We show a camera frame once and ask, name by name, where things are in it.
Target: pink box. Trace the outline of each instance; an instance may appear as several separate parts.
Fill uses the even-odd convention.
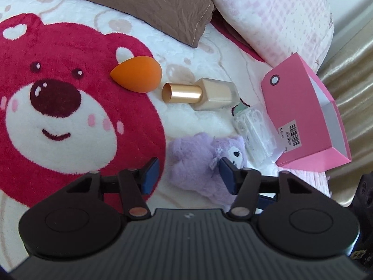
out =
[[[267,113],[287,142],[278,166],[323,172],[351,162],[335,101],[297,53],[265,75],[262,91]]]

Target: orange makeup sponge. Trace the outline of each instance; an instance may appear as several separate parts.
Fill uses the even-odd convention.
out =
[[[135,92],[150,92],[161,82],[161,65],[151,57],[139,56],[116,66],[110,76],[120,86]]]

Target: foundation bottle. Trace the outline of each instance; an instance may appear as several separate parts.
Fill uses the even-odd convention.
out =
[[[240,102],[234,83],[208,78],[194,85],[166,83],[162,99],[166,103],[189,103],[194,110],[231,109]]]

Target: red bear face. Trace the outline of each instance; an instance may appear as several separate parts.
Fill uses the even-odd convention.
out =
[[[75,174],[115,174],[151,157],[165,136],[145,94],[109,76],[122,55],[150,56],[139,40],[84,25],[44,25],[23,14],[0,23],[0,189],[33,205]]]

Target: bed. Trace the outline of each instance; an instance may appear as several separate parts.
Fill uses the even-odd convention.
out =
[[[232,81],[243,104],[264,104],[260,82],[271,69],[218,16],[191,48],[128,14],[85,0],[0,0],[0,48],[0,265],[6,270],[27,257],[17,232],[20,216],[92,169],[115,174],[157,156],[162,175],[147,199],[152,211],[217,207],[168,182],[166,149],[173,139],[202,131],[236,135],[232,112],[167,105],[162,85],[201,77]],[[162,83],[149,94],[131,93],[108,76],[113,66],[138,55],[152,56],[162,66]],[[46,84],[57,92],[41,102],[38,94]],[[66,108],[53,97],[58,89],[66,89]],[[277,175],[279,168],[260,171]],[[330,195],[325,173],[294,173]]]

